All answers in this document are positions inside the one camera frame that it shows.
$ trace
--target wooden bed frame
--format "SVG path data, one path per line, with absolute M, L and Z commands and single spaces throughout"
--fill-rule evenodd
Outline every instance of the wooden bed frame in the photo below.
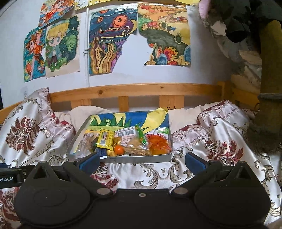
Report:
M 92 105 L 91 99 L 118 97 L 120 112 L 129 111 L 129 96 L 159 96 L 160 107 L 181 109 L 184 96 L 210 96 L 212 102 L 230 100 L 236 105 L 245 104 L 251 108 L 258 103 L 257 94 L 235 88 L 231 82 L 218 82 L 217 85 L 194 83 L 143 83 L 87 87 L 50 93 L 51 103 L 71 102 L 71 108 Z M 0 110 L 0 123 L 21 102 Z

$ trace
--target white wall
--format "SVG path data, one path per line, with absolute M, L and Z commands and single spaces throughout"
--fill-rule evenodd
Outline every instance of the white wall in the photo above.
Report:
M 86 87 L 85 22 L 86 13 L 80 11 L 80 72 L 52 78 L 24 82 L 23 43 L 26 35 L 38 26 L 43 0 L 17 0 L 0 16 L 0 86 L 4 107 L 23 100 L 24 92 L 49 87 L 50 92 Z M 139 33 L 130 35 L 124 43 L 114 70 L 110 74 L 90 76 L 90 86 L 121 83 L 207 83 L 229 80 L 231 63 L 219 50 L 216 40 L 206 29 L 196 10 L 188 10 L 191 30 L 191 67 L 144 66 L 152 49 Z

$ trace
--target gray box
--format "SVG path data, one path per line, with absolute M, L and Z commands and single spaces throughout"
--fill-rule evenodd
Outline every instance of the gray box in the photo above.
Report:
M 77 146 L 79 144 L 79 142 L 81 141 L 87 127 L 89 126 L 91 121 L 91 117 L 89 116 L 85 122 L 82 124 L 82 126 L 80 127 L 80 129 L 78 130 L 78 132 L 76 133 L 75 137 L 73 138 L 73 140 L 71 141 L 66 155 L 68 156 L 68 158 L 70 160 L 74 160 L 75 159 L 75 151 L 77 149 Z M 173 148 L 173 143 L 172 143 L 172 135 L 170 132 L 170 127 L 169 128 L 169 136 L 168 136 L 168 144 L 171 147 L 171 149 Z M 158 162 L 170 162 L 171 161 L 171 152 L 167 153 L 167 154 L 162 154 L 162 155 L 154 155 L 154 156 L 138 156 L 138 155 L 134 155 L 134 154 L 128 154 L 125 153 L 122 156 L 116 156 L 116 157 L 107 157 L 105 159 L 102 159 L 101 162 L 104 163 L 158 163 Z

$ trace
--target torn painting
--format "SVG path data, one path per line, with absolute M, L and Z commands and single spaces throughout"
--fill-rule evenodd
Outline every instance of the torn painting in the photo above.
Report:
M 136 30 L 136 4 L 93 13 L 89 30 L 89 74 L 112 72 L 122 54 L 122 45 Z
M 89 7 L 98 3 L 100 3 L 99 0 L 75 0 L 74 9 L 80 10 L 84 7 Z
M 45 66 L 46 78 L 78 72 L 80 20 L 77 15 L 63 19 L 47 28 Z
M 144 65 L 189 65 L 190 29 L 186 6 L 138 4 L 138 28 L 153 52 Z
M 39 28 L 61 18 L 74 7 L 74 0 L 46 0 L 40 11 Z
M 45 48 L 46 28 L 38 27 L 26 37 L 23 51 L 24 80 L 28 82 L 45 76 L 44 59 L 41 55 Z

